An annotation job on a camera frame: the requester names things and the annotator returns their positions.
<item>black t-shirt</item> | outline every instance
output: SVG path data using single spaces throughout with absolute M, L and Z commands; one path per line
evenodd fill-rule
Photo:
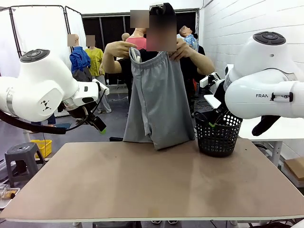
M 140 50 L 142 62 L 145 62 L 149 59 L 152 59 L 157 56 L 158 52 L 156 51 L 146 51 L 145 49 Z M 131 71 L 131 60 L 128 58 L 119 59 L 118 62 L 122 68 L 122 73 L 125 77 L 133 77 Z M 197 72 L 197 67 L 191 61 L 189 57 L 180 59 L 180 67 L 182 71 L 182 75 L 184 77 L 185 87 L 187 96 L 193 95 L 194 85 L 193 79 L 199 82 L 204 76 L 200 75 Z

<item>waistband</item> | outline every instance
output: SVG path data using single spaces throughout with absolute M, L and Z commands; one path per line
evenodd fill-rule
M 129 49 L 130 60 L 131 60 L 131 62 L 133 64 L 133 66 L 136 67 L 136 68 L 139 68 L 139 69 L 148 69 L 148 68 L 151 68 L 153 66 L 156 66 L 156 65 L 160 64 L 164 60 L 164 58 L 167 57 L 167 52 L 166 51 L 161 51 L 161 52 L 159 52 L 157 54 L 156 57 L 154 57 L 152 59 L 149 59 L 148 61 L 145 61 L 143 63 L 137 63 L 135 61 L 135 59 L 133 58 L 132 54 L 131 54 L 131 49 L 132 48 L 133 47 L 131 47 Z M 133 49 L 134 49 L 134 51 L 136 53 L 136 56 L 141 56 L 141 53 L 140 53 L 139 50 L 137 50 L 135 48 L 133 48 Z

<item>pink top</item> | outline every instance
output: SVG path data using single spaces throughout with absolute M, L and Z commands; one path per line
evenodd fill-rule
M 147 39 L 145 37 L 129 37 L 126 42 L 137 45 L 137 50 L 147 49 Z

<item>yellow shirt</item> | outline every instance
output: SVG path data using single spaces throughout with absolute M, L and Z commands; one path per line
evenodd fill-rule
M 101 65 L 101 60 L 103 59 L 104 53 L 99 48 L 86 49 L 85 52 L 89 55 L 91 59 L 91 67 L 89 68 L 92 76 L 100 76 L 99 67 Z

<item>gray trousers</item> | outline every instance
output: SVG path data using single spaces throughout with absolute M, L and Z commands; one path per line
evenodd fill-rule
M 153 142 L 157 150 L 194 140 L 180 63 L 170 61 L 167 52 L 143 63 L 130 58 L 133 85 L 123 140 Z
M 101 82 L 102 84 L 105 85 L 105 76 L 104 75 L 100 75 L 100 76 L 93 76 L 93 79 L 97 79 L 99 82 Z M 110 113 L 112 110 L 110 108 L 110 105 L 109 105 L 109 100 L 108 100 L 108 97 L 107 95 L 104 95 L 103 98 L 101 99 L 101 103 L 99 104 L 98 106 L 98 109 L 102 109 L 104 107 L 104 109 L 106 110 L 107 113 Z

